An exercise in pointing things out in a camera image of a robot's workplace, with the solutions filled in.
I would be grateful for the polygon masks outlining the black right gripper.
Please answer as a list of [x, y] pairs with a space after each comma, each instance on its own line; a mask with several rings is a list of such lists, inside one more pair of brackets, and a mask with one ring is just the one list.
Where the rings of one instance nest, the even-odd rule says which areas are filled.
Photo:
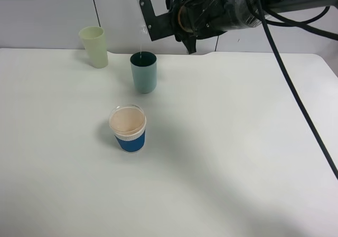
[[224, 11], [223, 0], [165, 0], [171, 15], [175, 39], [182, 41], [187, 53], [196, 52], [196, 41], [227, 32], [220, 25]]

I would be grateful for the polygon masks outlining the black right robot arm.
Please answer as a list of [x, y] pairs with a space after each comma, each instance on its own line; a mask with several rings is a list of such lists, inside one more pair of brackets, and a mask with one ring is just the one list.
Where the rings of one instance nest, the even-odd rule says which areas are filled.
[[[337, 6], [337, 0], [260, 0], [263, 8], [274, 13]], [[189, 53], [196, 52], [190, 41], [208, 39], [225, 32], [257, 27], [260, 24], [255, 0], [166, 0], [173, 14], [176, 40]]]

